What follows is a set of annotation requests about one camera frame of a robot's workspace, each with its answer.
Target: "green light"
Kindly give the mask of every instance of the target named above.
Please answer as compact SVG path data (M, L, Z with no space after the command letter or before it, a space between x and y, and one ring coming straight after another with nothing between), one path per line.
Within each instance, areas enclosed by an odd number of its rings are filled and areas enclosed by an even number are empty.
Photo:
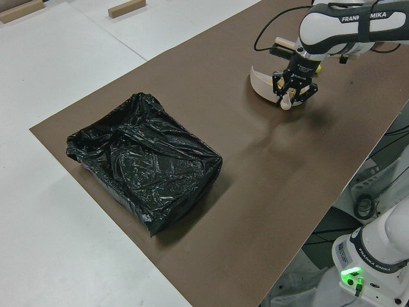
M341 271L341 279L345 284L349 285L348 280L356 275L359 275L361 272L362 268L360 267L352 267L351 269L343 270ZM362 284L362 278L358 278L358 284Z

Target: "plastic sheet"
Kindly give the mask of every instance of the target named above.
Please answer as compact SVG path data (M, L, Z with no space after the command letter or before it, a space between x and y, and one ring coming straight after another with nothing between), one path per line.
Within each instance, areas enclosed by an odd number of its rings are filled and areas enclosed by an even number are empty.
M69 136L66 154L90 170L151 236L184 216L222 166L217 152L143 93Z

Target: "box covered with black plastic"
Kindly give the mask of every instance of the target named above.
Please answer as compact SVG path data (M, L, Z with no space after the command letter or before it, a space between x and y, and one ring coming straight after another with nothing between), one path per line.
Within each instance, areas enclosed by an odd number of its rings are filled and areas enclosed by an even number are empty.
M217 152L143 93L69 136L66 153L90 170L151 235L185 215L222 166Z

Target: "brown mat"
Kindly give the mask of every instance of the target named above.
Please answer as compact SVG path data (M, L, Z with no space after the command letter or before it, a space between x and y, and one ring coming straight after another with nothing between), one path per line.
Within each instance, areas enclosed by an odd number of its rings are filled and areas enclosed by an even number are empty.
M262 1L31 129L195 307L257 306L408 97L405 50L327 60L305 107L285 112L257 96L251 65L271 73L287 62L254 52L254 39L273 15L304 2ZM261 45L295 40L301 14L282 18ZM224 158L206 198L152 239L65 155L68 135L139 91Z

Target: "wooden stick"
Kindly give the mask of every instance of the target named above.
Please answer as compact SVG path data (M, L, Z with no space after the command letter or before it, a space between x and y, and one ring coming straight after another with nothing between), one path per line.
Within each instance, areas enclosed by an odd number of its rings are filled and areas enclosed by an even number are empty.
M146 6L146 0L131 0L108 9L108 15L111 18L116 18L144 6Z
M1 12L0 21L3 24L6 24L7 22L41 10L42 8L44 8L43 0L32 0L22 5L16 6L15 8L10 8L9 10Z

